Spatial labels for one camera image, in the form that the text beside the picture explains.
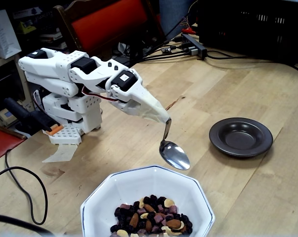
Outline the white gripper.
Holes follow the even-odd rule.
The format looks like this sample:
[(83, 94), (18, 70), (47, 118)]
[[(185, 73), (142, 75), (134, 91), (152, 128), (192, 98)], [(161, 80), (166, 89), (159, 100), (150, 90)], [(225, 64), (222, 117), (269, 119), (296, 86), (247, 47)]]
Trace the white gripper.
[(168, 112), (143, 86), (141, 76), (134, 69), (114, 73), (106, 81), (105, 90), (107, 100), (125, 114), (157, 122), (169, 120)]

